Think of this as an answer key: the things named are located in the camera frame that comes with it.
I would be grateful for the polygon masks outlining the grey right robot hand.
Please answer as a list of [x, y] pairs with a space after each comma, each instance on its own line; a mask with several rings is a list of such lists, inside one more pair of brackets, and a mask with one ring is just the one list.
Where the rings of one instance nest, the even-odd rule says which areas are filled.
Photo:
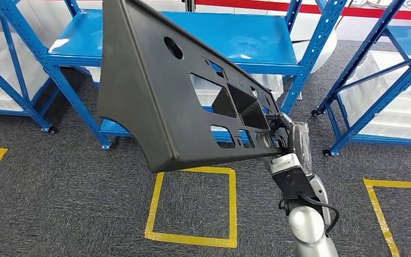
[[290, 170], [300, 168], [307, 180], [314, 178], [308, 124], [293, 121], [283, 112], [267, 114], [265, 118], [275, 138], [255, 133], [256, 146], [277, 148], [278, 154], [264, 157], [265, 168], [273, 180], [293, 178]]

